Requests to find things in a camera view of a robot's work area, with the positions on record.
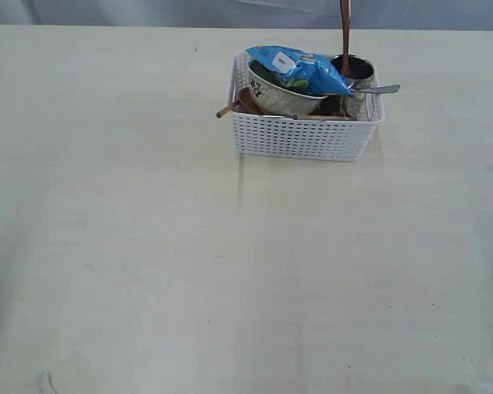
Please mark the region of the stainless steel cup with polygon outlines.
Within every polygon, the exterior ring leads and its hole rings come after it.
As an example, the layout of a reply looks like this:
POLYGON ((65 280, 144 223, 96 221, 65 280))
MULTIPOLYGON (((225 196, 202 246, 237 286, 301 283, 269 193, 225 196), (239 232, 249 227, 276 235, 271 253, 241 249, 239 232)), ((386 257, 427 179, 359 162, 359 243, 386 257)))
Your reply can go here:
MULTIPOLYGON (((375 69, 364 58, 355 55, 348 56, 349 76, 342 73, 343 56, 337 55, 331 59, 331 64, 344 78, 350 89, 360 90, 372 87, 375 69)), ((339 105, 339 114, 346 117, 358 118, 361 113, 366 117, 367 94, 353 93, 352 96, 334 96, 332 99, 339 105)))

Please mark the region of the brown wooden plate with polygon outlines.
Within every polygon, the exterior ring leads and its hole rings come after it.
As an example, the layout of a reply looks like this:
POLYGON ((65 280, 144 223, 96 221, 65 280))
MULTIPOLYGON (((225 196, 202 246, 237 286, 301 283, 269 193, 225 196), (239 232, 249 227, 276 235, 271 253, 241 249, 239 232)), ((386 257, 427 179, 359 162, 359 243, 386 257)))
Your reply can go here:
POLYGON ((244 113, 262 115, 263 112, 258 108, 251 98, 250 90, 248 88, 243 88, 239 91, 237 100, 242 107, 244 113))

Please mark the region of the brown wooden spoon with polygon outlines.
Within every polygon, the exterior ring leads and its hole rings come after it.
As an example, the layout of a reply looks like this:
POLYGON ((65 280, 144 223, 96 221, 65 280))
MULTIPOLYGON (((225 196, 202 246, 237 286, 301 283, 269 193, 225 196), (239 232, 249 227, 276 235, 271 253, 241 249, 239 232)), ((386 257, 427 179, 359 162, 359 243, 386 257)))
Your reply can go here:
POLYGON ((344 77, 351 77, 350 61, 349 61, 349 41, 350 41, 350 29, 352 22, 352 1, 340 0, 340 12, 342 18, 342 31, 343 31, 343 54, 342 54, 342 70, 341 74, 344 77))

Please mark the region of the blue snack bag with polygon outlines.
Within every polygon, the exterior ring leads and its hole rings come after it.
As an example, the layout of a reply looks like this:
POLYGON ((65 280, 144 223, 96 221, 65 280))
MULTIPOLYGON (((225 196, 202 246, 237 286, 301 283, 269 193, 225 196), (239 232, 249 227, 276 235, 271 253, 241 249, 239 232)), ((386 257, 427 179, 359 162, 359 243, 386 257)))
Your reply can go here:
POLYGON ((255 46, 246 52, 254 72, 281 88, 316 97, 352 96, 343 77, 322 55, 282 46, 255 46))

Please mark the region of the stainless steel fork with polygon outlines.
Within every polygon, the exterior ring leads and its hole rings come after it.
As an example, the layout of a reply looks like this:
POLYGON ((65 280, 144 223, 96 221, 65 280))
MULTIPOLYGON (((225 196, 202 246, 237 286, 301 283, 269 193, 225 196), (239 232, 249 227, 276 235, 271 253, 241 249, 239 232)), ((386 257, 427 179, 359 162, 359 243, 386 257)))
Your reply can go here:
POLYGON ((401 88, 400 85, 386 85, 386 86, 367 87, 360 89, 351 87, 350 91, 353 94, 395 94, 399 92, 400 88, 401 88))

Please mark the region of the white floral ceramic bowl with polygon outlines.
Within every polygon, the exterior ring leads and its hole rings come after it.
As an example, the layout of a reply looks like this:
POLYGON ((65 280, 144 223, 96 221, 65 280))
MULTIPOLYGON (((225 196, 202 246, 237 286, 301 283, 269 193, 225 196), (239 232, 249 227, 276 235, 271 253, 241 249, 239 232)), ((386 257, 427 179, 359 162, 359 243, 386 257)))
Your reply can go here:
POLYGON ((254 104, 269 115, 310 115, 326 96, 311 96, 288 89, 279 81, 279 74, 256 60, 248 64, 248 88, 254 104))

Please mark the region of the white perforated plastic basket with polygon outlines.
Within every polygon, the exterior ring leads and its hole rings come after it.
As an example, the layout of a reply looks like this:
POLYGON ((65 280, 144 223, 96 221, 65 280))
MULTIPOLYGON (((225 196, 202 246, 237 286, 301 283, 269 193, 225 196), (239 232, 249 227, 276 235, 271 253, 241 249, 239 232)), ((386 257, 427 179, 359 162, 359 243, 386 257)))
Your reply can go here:
MULTIPOLYGON (((235 150, 256 155, 343 162, 360 158, 375 128, 385 117, 382 94, 368 94, 366 117, 361 113, 358 118, 353 118, 354 121, 293 120, 291 116, 244 113, 237 96, 241 89, 248 88, 250 60, 247 50, 242 50, 236 54, 233 63, 228 104, 237 102, 231 111, 235 150)), ((375 69, 372 87, 377 86, 381 85, 375 69)), ((339 105, 332 99, 342 95, 325 96, 310 115, 342 116, 339 105)))

